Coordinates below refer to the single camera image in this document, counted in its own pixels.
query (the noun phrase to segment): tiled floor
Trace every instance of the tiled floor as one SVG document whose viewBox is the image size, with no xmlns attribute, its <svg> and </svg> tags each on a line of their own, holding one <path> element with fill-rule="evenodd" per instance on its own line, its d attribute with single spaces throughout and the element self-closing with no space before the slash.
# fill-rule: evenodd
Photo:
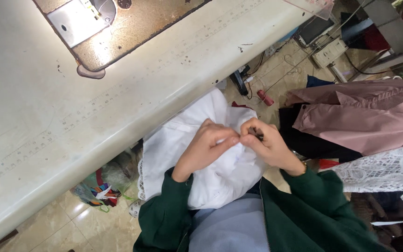
<svg viewBox="0 0 403 252">
<path fill-rule="evenodd" d="M 223 91 L 227 101 L 247 105 L 257 111 L 261 120 L 278 126 L 278 108 L 283 106 L 288 90 L 305 87 L 308 74 L 328 81 L 335 79 L 328 69 L 315 68 L 305 51 L 290 41 L 279 53 L 265 57 L 265 62 L 253 74 L 255 78 L 250 83 L 253 92 L 251 99 L 241 96 L 228 79 Z M 368 58 L 361 54 L 371 56 L 370 53 L 351 52 L 355 64 Z M 250 62 L 250 66 L 253 68 L 253 62 L 258 61 L 259 56 Z M 343 57 L 337 63 L 340 70 L 351 72 L 351 67 Z M 268 89 L 267 94 L 275 101 L 272 106 L 266 106 L 257 97 L 259 89 Z M 280 190 L 289 192 L 290 188 L 277 169 L 268 170 L 264 176 Z M 135 185 L 131 186 L 128 195 L 137 195 Z M 0 252 L 67 252 L 70 249 L 76 252 L 129 252 L 140 233 L 137 219 L 128 213 L 130 203 L 120 198 L 115 208 L 104 213 L 81 203 L 70 192 L 66 192 L 22 223 L 17 228 L 19 234 L 2 244 Z"/>
</svg>

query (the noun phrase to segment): white garment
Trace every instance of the white garment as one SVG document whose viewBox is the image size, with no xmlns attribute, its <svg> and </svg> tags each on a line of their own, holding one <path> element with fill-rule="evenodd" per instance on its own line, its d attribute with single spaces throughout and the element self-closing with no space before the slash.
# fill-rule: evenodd
<svg viewBox="0 0 403 252">
<path fill-rule="evenodd" d="M 144 137 L 138 197 L 148 200 L 161 194 L 165 171 L 175 166 L 206 118 L 240 132 L 242 123 L 252 117 L 256 112 L 249 108 L 229 107 L 216 88 L 187 106 Z M 238 143 L 205 169 L 194 172 L 188 208 L 218 209 L 242 197 L 262 177 L 264 167 L 253 150 Z"/>
<path fill-rule="evenodd" d="M 403 191 L 403 147 L 330 168 L 343 180 L 345 192 Z"/>
</svg>

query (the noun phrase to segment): white table surface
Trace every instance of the white table surface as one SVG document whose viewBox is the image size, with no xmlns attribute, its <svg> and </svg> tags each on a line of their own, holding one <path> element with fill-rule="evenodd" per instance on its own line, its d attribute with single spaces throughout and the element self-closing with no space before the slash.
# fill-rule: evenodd
<svg viewBox="0 0 403 252">
<path fill-rule="evenodd" d="M 282 0 L 213 0 L 94 80 L 77 75 L 33 1 L 0 1 L 0 238 L 311 17 L 302 14 Z"/>
</svg>

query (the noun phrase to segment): green jacket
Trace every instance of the green jacket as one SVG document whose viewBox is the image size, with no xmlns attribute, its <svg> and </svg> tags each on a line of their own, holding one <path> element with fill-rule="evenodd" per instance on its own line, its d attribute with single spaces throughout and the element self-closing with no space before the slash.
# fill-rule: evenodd
<svg viewBox="0 0 403 252">
<path fill-rule="evenodd" d="M 187 205 L 193 176 L 178 183 L 171 178 L 172 171 L 165 174 L 162 194 L 141 207 L 142 232 L 134 252 L 188 250 L 192 218 Z M 389 251 L 355 216 L 335 172 L 315 174 L 307 169 L 295 178 L 281 173 L 292 194 L 279 191 L 265 178 L 260 185 L 270 251 Z"/>
</svg>

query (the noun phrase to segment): red thread spool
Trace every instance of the red thread spool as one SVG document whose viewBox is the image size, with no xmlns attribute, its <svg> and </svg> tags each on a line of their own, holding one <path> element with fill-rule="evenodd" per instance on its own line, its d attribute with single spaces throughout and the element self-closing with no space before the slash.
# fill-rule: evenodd
<svg viewBox="0 0 403 252">
<path fill-rule="evenodd" d="M 270 98 L 270 96 L 268 96 L 262 89 L 259 89 L 259 91 L 257 91 L 257 95 L 259 96 L 259 98 L 267 105 L 267 106 L 271 106 L 274 101 L 272 98 Z"/>
</svg>

